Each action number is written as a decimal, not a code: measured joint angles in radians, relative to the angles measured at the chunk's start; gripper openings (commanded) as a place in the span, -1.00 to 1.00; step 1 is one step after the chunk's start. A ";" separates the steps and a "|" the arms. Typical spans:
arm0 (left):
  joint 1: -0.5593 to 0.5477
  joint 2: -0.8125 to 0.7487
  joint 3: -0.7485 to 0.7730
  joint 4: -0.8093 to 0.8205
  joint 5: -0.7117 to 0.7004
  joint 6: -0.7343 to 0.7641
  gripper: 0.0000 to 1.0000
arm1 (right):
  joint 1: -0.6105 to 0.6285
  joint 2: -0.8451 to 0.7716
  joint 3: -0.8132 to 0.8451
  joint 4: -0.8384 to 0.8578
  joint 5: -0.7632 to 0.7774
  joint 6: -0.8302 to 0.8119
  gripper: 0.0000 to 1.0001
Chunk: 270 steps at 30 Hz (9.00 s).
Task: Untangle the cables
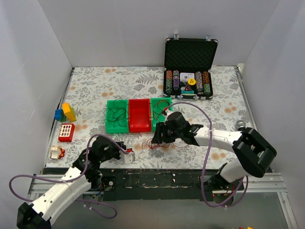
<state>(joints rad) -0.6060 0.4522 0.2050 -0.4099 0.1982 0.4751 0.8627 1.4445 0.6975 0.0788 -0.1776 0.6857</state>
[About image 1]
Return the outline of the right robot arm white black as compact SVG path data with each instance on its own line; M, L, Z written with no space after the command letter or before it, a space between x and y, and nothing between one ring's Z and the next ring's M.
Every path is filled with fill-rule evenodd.
M262 178L277 151L253 128L241 131L210 130L190 124L180 112L168 112L164 122L156 125L152 144L173 143L181 139L188 145L211 146L235 153L237 159L222 165L217 173L203 183L204 187L228 189L246 176Z

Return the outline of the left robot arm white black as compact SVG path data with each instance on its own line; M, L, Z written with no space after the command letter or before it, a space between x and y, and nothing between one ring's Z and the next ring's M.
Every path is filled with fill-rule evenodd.
M34 201L25 201L17 214L20 229L50 229L58 216L88 190L101 187L100 165L119 160L126 152L123 141L115 142L105 135L94 135L63 177Z

